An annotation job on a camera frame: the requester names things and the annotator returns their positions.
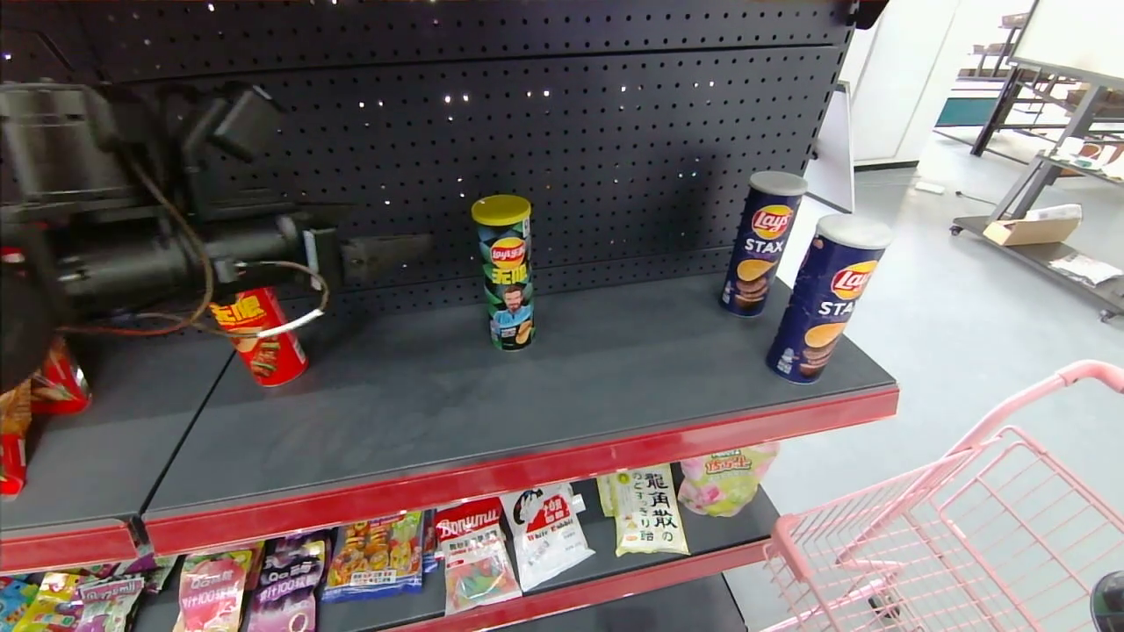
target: yellow snack bag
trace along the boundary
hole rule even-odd
[[[680,461],[679,502],[696,514],[736,515],[758,494],[779,451],[780,443],[770,442]]]
[[[613,477],[616,475],[605,475],[597,477],[597,496],[601,499],[601,513],[605,517],[613,517]]]
[[[689,554],[672,489],[671,466],[641,468],[613,477],[617,557],[625,553]]]
[[[82,616],[82,606],[76,599],[81,579],[65,572],[44,575],[39,592],[12,632],[71,632],[78,628]]]

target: brown wire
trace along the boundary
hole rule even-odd
[[[191,224],[189,224],[188,220],[183,217],[183,214],[180,213],[180,209],[176,208],[176,206],[172,204],[172,201],[164,196],[163,191],[160,190],[160,187],[157,187],[152,181],[152,178],[149,178],[148,174],[145,173],[144,169],[140,166],[140,164],[136,161],[134,156],[132,155],[128,156],[128,163],[129,168],[133,170],[133,173],[135,173],[136,177],[140,180],[145,189],[148,189],[148,192],[152,193],[154,198],[156,198],[156,201],[158,201],[161,206],[167,209],[167,213],[172,216],[172,219],[174,219],[175,223],[179,225],[180,229],[183,232],[183,236],[187,237],[188,243],[191,245],[191,249],[194,251],[196,256],[199,259],[199,263],[203,268],[202,299],[199,301],[199,305],[196,307],[196,310],[192,312],[191,315],[188,316],[187,318],[183,318],[181,316],[175,316],[172,314],[156,314],[156,313],[137,315],[137,317],[142,318],[164,318],[164,319],[176,320],[175,325],[172,325],[170,327],[163,327],[160,329],[129,329],[124,327],[102,327],[102,326],[89,326],[89,327],[62,326],[58,327],[60,331],[67,333],[112,334],[121,336],[163,336],[167,334],[173,334],[175,332],[179,332],[180,329],[194,325],[196,322],[199,320],[199,318],[201,318],[202,315],[207,312],[207,307],[210,305],[211,299],[215,296],[215,269],[211,265],[210,258],[207,256],[207,247],[203,245],[203,242],[199,237],[199,234],[196,233],[194,228],[191,227]]]
[[[312,270],[311,268],[309,268],[307,265],[303,265],[301,263],[292,262],[292,261],[255,261],[255,262],[252,262],[252,263],[244,263],[242,265],[247,267],[247,268],[257,267],[257,265],[278,265],[280,268],[291,268],[293,270],[298,270],[300,272],[303,272],[303,273],[308,274],[314,280],[316,280],[317,283],[320,285],[320,305],[317,307],[317,309],[319,309],[320,312],[327,312],[328,310],[328,299],[332,296],[332,292],[328,289],[328,283],[327,283],[327,281],[324,280],[324,277],[321,277],[317,271]],[[176,320],[176,322],[180,322],[180,323],[187,323],[187,318],[184,318],[182,316],[176,316],[175,314],[146,313],[146,314],[137,314],[137,317],[138,318],[163,318],[165,320]],[[209,327],[207,325],[203,325],[202,323],[187,323],[184,326],[189,326],[189,325],[192,326],[192,327],[194,327],[194,328],[197,328],[197,329],[199,329],[199,331],[201,331],[201,332],[206,332],[208,334],[215,334],[217,336],[224,336],[224,337],[228,337],[228,338],[255,338],[255,337],[257,337],[257,334],[244,334],[244,333],[236,333],[236,332],[226,332],[226,331],[223,331],[223,329],[216,329],[215,327]]]

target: pink shopping cart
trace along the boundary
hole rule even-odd
[[[1124,392],[1124,369],[1078,362],[997,406],[935,463],[782,516],[765,563],[795,616],[767,632],[1094,630],[1090,589],[1124,569],[1124,520],[1000,427],[1082,378]],[[1118,458],[1109,485],[1124,486]]]

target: yellow can lid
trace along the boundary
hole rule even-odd
[[[484,226],[510,226],[531,217],[531,201],[519,196],[488,196],[472,205],[472,219]]]

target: blue chip can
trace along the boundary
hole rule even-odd
[[[737,316],[761,314],[777,264],[808,183],[799,175],[759,171],[750,177],[737,241],[722,286],[722,306]]]
[[[892,234],[885,224],[830,215],[816,224],[765,362],[797,383],[819,379]]]

